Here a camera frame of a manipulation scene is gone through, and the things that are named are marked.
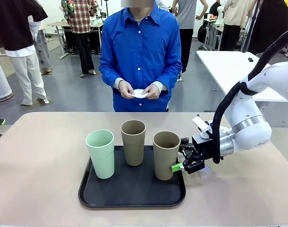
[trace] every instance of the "cup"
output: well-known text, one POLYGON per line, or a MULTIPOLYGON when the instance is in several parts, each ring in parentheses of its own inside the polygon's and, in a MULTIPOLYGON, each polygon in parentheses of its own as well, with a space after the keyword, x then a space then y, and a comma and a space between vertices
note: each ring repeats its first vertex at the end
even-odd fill
POLYGON ((162 181, 172 178, 171 166, 176 163, 180 137, 170 131, 162 131, 153 137, 153 155, 155 176, 162 181))
POLYGON ((97 177, 110 178, 115 172, 114 135, 108 130, 96 130, 85 139, 97 177))
POLYGON ((145 133, 146 125, 141 121, 131 120, 121 125, 125 159, 130 166, 143 162, 145 133))

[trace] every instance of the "shirt collar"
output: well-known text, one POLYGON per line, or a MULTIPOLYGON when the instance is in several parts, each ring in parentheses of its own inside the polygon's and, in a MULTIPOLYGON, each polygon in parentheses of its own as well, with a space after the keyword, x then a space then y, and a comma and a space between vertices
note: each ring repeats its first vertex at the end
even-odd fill
MULTIPOLYGON (((157 25, 160 25, 159 7, 156 1, 154 1, 154 7, 152 9, 151 14, 148 17, 150 17, 157 25)), ((125 22, 127 21, 127 19, 134 20, 128 8, 123 9, 123 18, 125 22)))

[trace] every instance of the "backpack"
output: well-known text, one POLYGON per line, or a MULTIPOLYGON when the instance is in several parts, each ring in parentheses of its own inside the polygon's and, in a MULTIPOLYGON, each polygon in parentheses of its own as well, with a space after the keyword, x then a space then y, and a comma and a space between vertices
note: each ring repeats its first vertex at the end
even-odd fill
POLYGON ((74 0, 61 0, 61 6, 64 12, 64 17, 68 20, 69 16, 74 12, 74 0))

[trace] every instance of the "gray pants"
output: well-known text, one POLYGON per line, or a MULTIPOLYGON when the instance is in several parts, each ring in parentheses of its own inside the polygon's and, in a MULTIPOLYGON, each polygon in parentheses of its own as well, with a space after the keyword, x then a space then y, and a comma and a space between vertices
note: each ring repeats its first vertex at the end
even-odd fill
POLYGON ((10 57, 14 65, 15 73, 23 90, 23 105, 32 105, 32 83, 34 84, 37 98, 46 99, 43 88, 43 80, 39 71, 39 63, 36 53, 27 57, 10 57))
POLYGON ((37 35, 36 42, 34 43, 36 53, 39 59, 39 65, 41 69, 51 68, 51 58, 48 45, 46 43, 43 30, 40 30, 37 35))

